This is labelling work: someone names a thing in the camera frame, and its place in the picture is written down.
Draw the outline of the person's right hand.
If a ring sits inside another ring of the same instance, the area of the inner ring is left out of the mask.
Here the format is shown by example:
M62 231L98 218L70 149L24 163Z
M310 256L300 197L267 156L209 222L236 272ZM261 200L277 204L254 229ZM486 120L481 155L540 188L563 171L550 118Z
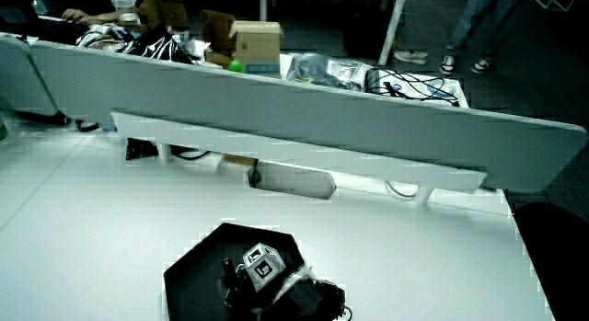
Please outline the person's right hand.
M248 250L242 263L235 266L231 258L225 258L222 267L225 305L232 313L263 311L298 281L311 278L306 264L289 270L279 252L262 243Z

